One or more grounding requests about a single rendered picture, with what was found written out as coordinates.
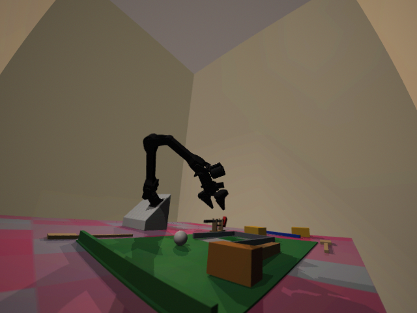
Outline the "grey ball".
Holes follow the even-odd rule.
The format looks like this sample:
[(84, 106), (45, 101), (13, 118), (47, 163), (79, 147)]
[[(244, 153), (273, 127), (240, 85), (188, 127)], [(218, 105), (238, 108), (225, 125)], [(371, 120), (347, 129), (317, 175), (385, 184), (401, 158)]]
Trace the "grey ball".
[(179, 246), (184, 245), (188, 240), (188, 236), (186, 232), (182, 230), (176, 232), (173, 238), (174, 238), (175, 243)]

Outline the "orange block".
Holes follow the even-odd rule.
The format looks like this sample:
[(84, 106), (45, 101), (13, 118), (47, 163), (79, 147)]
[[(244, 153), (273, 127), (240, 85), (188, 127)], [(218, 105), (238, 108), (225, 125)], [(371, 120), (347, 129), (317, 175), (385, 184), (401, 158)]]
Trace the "orange block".
[(301, 237), (310, 237), (309, 228), (292, 227), (292, 234), (301, 235)]
[(244, 233), (266, 235), (266, 228), (258, 226), (245, 226)]

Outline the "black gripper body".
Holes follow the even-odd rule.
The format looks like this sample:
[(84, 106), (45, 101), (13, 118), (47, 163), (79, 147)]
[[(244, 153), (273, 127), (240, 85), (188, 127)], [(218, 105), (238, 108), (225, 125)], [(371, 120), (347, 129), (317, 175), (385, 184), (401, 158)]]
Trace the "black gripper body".
[(229, 193), (227, 190), (219, 190), (216, 192), (216, 188), (214, 186), (214, 181), (211, 180), (205, 184), (202, 184), (201, 188), (204, 190), (198, 194), (199, 199), (205, 199), (208, 196), (214, 196), (215, 200), (222, 200), (225, 198)]

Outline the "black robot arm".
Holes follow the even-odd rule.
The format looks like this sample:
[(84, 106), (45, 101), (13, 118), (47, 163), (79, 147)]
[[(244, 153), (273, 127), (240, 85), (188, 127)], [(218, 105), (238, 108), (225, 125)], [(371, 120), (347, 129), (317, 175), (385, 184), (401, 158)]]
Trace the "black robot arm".
[(195, 172), (194, 177), (198, 176), (201, 184), (211, 181), (211, 177), (216, 179), (225, 175), (225, 170), (220, 162), (210, 166), (203, 158), (187, 150), (172, 135), (149, 134), (143, 139), (143, 145), (146, 152), (146, 180), (143, 186), (142, 198), (150, 202), (150, 207), (157, 207), (163, 201), (156, 193), (159, 185), (159, 179), (155, 177), (158, 146), (168, 145), (174, 152), (187, 161), (189, 167)]

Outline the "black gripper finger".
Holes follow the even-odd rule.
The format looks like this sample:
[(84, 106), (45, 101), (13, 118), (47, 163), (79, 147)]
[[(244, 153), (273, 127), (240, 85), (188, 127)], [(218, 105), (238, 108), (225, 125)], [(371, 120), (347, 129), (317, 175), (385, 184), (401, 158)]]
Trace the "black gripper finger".
[[(227, 197), (227, 196), (226, 196)], [(225, 198), (226, 198), (225, 197)], [(225, 198), (223, 198), (222, 200), (216, 200), (216, 202), (218, 203), (218, 205), (225, 210)]]
[(201, 201), (205, 202), (210, 208), (214, 208), (212, 201), (211, 201), (211, 196), (206, 197), (205, 199), (201, 199)]

